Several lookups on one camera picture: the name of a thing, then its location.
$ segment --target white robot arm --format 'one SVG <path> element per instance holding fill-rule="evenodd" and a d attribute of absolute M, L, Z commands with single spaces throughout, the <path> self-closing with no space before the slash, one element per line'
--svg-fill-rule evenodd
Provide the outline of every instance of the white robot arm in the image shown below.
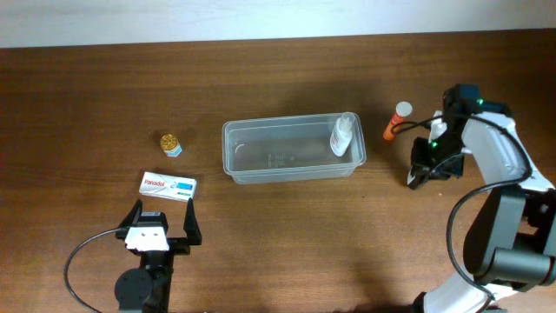
<path fill-rule="evenodd" d="M 466 236 L 467 270 L 421 294 L 414 312 L 474 313 L 486 310 L 492 300 L 553 283 L 556 193 L 525 152 L 509 109 L 482 100 L 476 86 L 458 84 L 445 93 L 444 111 L 429 121 L 428 140 L 414 141 L 408 186 L 415 190 L 428 180 L 461 176 L 463 155 L 471 154 L 493 187 L 487 189 L 490 195 Z M 499 182 L 506 183 L 494 186 Z M 519 233 L 521 221 L 538 228 L 536 233 Z"/>

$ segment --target small jar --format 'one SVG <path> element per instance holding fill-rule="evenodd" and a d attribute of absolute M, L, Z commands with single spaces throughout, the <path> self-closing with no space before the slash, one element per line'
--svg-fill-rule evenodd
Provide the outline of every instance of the small jar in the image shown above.
<path fill-rule="evenodd" d="M 160 139 L 160 147 L 167 157 L 177 157 L 182 152 L 182 146 L 174 135 L 168 134 Z"/>

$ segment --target white bottle cap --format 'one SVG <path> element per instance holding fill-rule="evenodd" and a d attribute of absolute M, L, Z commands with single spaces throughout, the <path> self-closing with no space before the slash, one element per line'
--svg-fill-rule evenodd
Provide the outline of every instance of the white bottle cap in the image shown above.
<path fill-rule="evenodd" d="M 408 117 L 411 112 L 413 112 L 414 108 L 411 106 L 409 102 L 402 101 L 396 105 L 396 113 L 400 117 Z"/>
<path fill-rule="evenodd" d="M 354 122 L 354 113 L 346 112 L 341 115 L 340 125 L 338 125 L 338 128 L 340 129 L 340 131 L 351 131 L 351 127 L 353 126 Z"/>

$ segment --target blue label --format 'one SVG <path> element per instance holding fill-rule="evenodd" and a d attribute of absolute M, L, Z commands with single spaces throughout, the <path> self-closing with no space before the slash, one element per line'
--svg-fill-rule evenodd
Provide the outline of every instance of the blue label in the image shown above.
<path fill-rule="evenodd" d="M 182 153 L 182 146 L 178 145 L 173 151 L 165 151 L 165 153 L 168 157 L 177 157 L 180 153 Z"/>
<path fill-rule="evenodd" d="M 177 184 L 177 188 L 183 189 L 183 190 L 192 190 L 192 189 L 193 189 L 193 185 L 190 185 L 190 184 L 188 184 L 188 183 L 178 183 L 178 184 Z"/>

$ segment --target gold lid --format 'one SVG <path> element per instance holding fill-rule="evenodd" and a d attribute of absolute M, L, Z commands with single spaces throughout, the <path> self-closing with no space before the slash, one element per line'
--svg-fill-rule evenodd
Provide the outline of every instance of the gold lid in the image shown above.
<path fill-rule="evenodd" d="M 177 145 L 177 138 L 174 135 L 164 135 L 160 139 L 160 146 L 164 151 L 173 150 L 175 149 L 175 147 L 177 147 Z"/>

